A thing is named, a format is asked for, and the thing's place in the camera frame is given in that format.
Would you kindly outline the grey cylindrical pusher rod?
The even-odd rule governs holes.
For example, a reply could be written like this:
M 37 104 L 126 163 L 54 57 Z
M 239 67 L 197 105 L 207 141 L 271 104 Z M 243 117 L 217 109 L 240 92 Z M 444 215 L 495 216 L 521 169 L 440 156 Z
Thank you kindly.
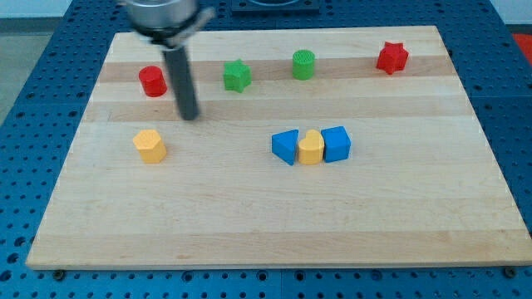
M 164 51 L 163 57 L 181 119 L 195 120 L 200 109 L 186 49 L 180 47 Z

